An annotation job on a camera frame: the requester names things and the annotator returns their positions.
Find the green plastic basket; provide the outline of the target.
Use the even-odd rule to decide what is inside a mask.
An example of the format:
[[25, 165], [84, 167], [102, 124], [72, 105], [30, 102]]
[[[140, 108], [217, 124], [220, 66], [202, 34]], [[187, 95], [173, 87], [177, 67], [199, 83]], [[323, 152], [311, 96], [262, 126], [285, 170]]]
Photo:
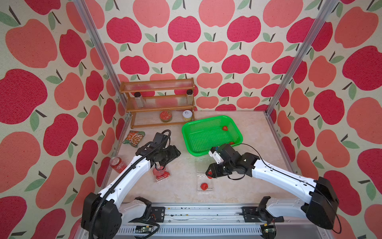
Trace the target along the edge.
[[225, 143], [243, 142], [243, 135], [234, 120], [228, 116], [216, 116], [191, 121], [183, 125], [182, 135], [188, 152], [195, 156], [207, 155], [212, 147]]

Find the strawberry six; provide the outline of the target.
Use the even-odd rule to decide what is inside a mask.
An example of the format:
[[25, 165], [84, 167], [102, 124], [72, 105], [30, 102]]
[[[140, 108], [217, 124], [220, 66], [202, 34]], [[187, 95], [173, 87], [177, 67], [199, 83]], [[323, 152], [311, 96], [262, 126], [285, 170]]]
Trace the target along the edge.
[[203, 191], [206, 191], [208, 188], [209, 188], [209, 185], [207, 183], [202, 183], [200, 185], [200, 188], [203, 190]]

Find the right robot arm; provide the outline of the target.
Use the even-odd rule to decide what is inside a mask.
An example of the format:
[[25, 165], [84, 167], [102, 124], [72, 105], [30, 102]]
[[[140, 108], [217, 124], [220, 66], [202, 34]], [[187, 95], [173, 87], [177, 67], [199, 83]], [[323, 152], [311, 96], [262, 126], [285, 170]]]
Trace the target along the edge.
[[242, 177], [269, 182], [295, 196], [284, 201], [263, 197], [257, 207], [262, 221], [270, 223], [280, 217], [306, 218], [320, 228], [334, 228], [339, 199], [329, 180], [299, 176], [266, 162], [259, 153], [240, 154], [229, 144], [212, 147], [209, 156], [215, 162], [209, 165], [206, 176], [230, 177], [236, 172]]

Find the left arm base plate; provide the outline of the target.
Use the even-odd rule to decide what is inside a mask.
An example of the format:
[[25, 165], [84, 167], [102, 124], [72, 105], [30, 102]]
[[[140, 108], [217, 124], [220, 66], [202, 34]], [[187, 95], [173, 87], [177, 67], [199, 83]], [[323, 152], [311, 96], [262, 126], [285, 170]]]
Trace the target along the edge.
[[165, 207], [152, 207], [147, 222], [163, 223], [165, 217]]

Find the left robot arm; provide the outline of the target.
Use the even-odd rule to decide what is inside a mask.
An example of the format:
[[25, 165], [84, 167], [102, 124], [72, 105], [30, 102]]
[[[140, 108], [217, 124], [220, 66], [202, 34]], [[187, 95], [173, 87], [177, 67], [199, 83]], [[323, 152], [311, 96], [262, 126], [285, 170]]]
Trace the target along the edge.
[[148, 223], [152, 203], [142, 197], [124, 204], [123, 200], [138, 180], [153, 166], [165, 167], [181, 155], [171, 145], [169, 129], [158, 132], [152, 141], [138, 148], [130, 164], [99, 193], [84, 200], [81, 227], [90, 239], [112, 239], [129, 222]]

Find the clear clamshell container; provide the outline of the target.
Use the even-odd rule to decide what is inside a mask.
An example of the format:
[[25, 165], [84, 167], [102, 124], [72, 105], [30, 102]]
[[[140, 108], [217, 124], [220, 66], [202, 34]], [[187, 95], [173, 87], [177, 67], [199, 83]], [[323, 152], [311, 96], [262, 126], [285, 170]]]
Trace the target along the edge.
[[[206, 175], [206, 171], [211, 164], [212, 164], [212, 160], [208, 159], [206, 157], [197, 158], [195, 160], [196, 177], [197, 177], [197, 191], [199, 193], [211, 193], [214, 190], [212, 179], [208, 179], [208, 177]], [[200, 185], [202, 183], [207, 183], [209, 185], [209, 188], [206, 191], [203, 191], [200, 188]]]
[[153, 176], [155, 182], [161, 182], [171, 176], [170, 171], [166, 167], [161, 167], [159, 169], [153, 169]]

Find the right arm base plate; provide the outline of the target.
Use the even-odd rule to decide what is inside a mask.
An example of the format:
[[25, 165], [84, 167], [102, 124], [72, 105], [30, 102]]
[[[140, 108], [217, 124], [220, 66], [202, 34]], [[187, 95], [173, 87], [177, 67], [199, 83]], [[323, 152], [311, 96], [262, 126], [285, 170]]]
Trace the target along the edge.
[[258, 207], [242, 207], [241, 208], [244, 221], [246, 223], [283, 223], [283, 217], [274, 217], [268, 213], [265, 209], [258, 209]]

